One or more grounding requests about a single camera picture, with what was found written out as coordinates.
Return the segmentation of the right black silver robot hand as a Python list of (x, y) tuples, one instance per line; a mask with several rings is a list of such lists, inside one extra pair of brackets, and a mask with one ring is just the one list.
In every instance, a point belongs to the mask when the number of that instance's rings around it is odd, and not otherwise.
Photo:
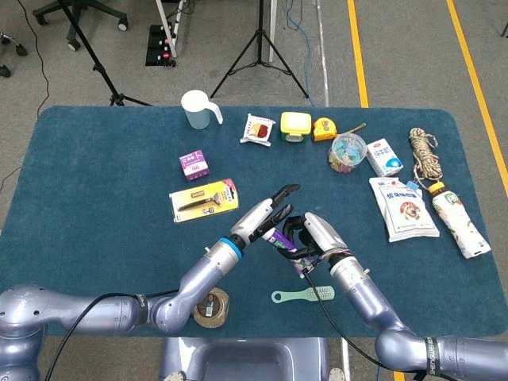
[(304, 248), (298, 248), (294, 252), (285, 248), (278, 249), (279, 253), (289, 260), (308, 256), (320, 256), (322, 260), (339, 260), (351, 256), (348, 246), (338, 232), (326, 220), (312, 212), (285, 220), (283, 235), (291, 244), (295, 231), (299, 231), (298, 237)]

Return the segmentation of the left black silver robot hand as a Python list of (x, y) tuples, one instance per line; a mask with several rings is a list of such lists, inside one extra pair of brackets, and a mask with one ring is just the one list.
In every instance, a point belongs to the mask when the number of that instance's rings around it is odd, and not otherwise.
[(256, 240), (253, 234), (271, 216), (276, 207), (300, 187), (300, 184), (287, 184), (271, 197), (258, 202), (231, 228), (229, 240), (240, 250), (245, 249)]

